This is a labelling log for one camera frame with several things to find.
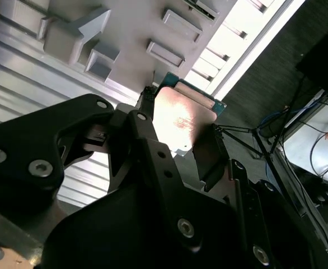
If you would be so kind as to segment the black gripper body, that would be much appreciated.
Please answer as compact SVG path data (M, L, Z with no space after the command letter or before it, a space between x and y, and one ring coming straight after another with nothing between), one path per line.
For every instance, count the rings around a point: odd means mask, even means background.
M194 236L174 228L149 190L131 184L66 217L49 235L43 268L244 268L236 218L223 202L187 188Z

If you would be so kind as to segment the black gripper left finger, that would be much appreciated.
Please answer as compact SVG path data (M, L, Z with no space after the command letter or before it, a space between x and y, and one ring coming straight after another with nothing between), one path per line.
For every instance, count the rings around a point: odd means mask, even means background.
M178 228L192 238L189 208L175 202L186 188L153 128L155 102L150 90L144 90L138 108L129 109L87 94L1 123L0 243L20 253L43 252L65 219L55 208L65 170L94 152L109 154L111 193L145 186L167 231Z

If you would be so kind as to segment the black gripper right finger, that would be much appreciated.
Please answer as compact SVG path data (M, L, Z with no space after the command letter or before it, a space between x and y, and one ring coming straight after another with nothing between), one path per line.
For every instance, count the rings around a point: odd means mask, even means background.
M244 252L256 268L328 268L328 254L294 208L270 183L251 183L245 167L231 159L219 127L195 141L193 154L204 191L236 213Z

